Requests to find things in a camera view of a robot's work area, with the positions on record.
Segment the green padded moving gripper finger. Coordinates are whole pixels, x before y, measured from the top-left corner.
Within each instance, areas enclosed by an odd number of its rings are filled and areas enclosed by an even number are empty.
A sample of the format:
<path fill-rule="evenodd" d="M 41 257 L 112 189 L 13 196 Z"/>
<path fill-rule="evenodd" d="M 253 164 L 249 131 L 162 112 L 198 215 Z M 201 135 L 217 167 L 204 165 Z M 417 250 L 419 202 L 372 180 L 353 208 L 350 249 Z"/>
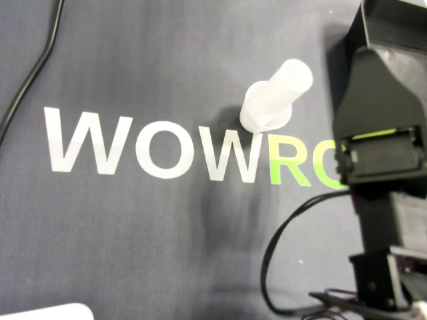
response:
<path fill-rule="evenodd" d="M 360 135 L 353 136 L 352 140 L 367 139 L 367 138 L 379 137 L 379 136 L 383 136 L 383 135 L 392 135 L 392 134 L 395 134 L 396 132 L 397 132 L 397 129 L 387 129 L 387 130 L 383 130 L 383 131 L 375 131 L 375 132 L 371 132 L 371 133 L 363 133 L 363 134 L 360 134 Z"/>

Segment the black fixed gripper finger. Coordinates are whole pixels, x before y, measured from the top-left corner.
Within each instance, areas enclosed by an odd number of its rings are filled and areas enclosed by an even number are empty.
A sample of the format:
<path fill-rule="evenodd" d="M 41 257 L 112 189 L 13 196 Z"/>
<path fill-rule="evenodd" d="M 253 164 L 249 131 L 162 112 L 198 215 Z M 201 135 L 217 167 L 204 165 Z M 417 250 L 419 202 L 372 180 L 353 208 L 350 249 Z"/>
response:
<path fill-rule="evenodd" d="M 401 127 L 426 136 L 426 55 L 381 46 L 357 50 L 334 116 L 334 138 Z"/>

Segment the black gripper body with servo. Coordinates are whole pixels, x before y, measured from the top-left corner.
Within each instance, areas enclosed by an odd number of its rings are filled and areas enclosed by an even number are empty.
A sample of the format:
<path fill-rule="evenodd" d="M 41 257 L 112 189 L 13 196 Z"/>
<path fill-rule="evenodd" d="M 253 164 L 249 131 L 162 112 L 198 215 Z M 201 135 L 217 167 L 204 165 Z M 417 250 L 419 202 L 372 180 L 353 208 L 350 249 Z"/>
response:
<path fill-rule="evenodd" d="M 395 129 L 395 134 L 367 139 L 337 138 L 337 170 L 343 184 L 424 182 L 426 131 L 419 126 Z"/>

